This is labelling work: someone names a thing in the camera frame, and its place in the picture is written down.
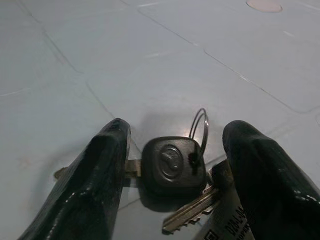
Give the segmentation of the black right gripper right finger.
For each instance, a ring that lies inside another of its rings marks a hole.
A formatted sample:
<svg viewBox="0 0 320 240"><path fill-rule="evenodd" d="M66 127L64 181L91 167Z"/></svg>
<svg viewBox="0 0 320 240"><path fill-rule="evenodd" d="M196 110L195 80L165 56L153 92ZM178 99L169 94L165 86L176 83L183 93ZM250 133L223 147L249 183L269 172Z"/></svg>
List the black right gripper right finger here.
<svg viewBox="0 0 320 240"><path fill-rule="evenodd" d="M275 140L234 120L222 143L255 239L319 239L320 190Z"/></svg>

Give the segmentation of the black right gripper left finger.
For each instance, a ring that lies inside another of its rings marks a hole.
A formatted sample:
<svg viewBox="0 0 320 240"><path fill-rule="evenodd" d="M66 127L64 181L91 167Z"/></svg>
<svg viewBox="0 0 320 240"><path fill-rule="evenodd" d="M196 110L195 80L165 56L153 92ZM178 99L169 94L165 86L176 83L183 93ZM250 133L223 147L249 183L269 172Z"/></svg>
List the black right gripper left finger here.
<svg viewBox="0 0 320 240"><path fill-rule="evenodd" d="M61 174L19 239L112 239L130 138L125 120L107 123Z"/></svg>

